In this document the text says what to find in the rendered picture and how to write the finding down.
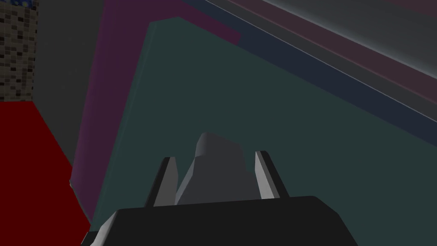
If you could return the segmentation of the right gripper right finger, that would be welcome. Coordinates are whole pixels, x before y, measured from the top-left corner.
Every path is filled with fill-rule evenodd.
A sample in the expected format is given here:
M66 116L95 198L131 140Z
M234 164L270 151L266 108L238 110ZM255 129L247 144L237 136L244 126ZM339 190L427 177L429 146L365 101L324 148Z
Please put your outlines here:
M254 170L261 199L289 197L286 187L267 151L255 152Z

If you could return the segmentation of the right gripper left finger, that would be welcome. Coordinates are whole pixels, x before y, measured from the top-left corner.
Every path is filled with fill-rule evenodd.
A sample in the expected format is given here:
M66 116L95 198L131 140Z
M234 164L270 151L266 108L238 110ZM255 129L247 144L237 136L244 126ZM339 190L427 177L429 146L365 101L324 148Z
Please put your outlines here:
M178 170L175 157L165 157L150 189L146 208L175 205Z

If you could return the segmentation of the dark teal door leaf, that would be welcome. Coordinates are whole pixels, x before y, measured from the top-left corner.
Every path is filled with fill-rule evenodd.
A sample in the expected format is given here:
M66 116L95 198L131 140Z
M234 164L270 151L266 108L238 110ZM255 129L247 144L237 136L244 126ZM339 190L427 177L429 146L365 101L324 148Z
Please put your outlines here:
M203 132L267 151L289 194L338 212L358 246L437 246L437 122L332 70L302 79L182 19L150 23L92 228L181 175Z

